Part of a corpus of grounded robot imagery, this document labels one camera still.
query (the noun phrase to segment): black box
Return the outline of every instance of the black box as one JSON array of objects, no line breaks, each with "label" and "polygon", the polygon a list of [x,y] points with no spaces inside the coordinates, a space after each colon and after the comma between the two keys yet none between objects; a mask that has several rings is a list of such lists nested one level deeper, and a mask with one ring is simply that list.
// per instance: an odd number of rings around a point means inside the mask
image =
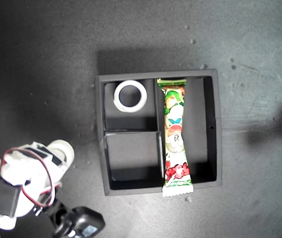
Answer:
[{"label": "black box", "polygon": [[[101,75],[96,77],[96,111],[106,195],[162,192],[164,95],[158,78],[187,79],[182,136],[194,188],[222,183],[216,70]],[[147,102],[138,112],[121,112],[113,103],[115,88],[125,80],[137,80],[147,91]]]}]

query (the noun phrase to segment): gray surface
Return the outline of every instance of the gray surface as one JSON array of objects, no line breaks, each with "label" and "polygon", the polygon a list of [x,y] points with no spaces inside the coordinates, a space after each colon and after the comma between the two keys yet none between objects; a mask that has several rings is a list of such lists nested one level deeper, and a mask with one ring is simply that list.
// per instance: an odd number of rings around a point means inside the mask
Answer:
[{"label": "gray surface", "polygon": [[107,149],[113,180],[148,179],[149,167],[161,174],[156,132],[109,134]]},{"label": "gray surface", "polygon": [[[218,70],[223,186],[105,197],[94,76],[202,64]],[[101,212],[100,238],[282,237],[282,0],[0,1],[0,154],[56,138],[76,149],[58,197]],[[50,229],[28,216],[2,237]]]}]

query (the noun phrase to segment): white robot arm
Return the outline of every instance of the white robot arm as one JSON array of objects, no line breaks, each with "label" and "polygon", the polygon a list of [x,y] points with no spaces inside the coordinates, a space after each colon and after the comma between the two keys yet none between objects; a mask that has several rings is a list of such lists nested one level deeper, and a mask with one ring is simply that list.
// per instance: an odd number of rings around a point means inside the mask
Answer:
[{"label": "white robot arm", "polygon": [[[54,237],[93,237],[103,229],[101,214],[85,207],[70,210],[55,198],[73,160],[74,149],[64,140],[8,149],[0,159],[0,228],[12,230],[17,217],[44,211],[57,227]],[[61,211],[63,221],[57,224]]]}]

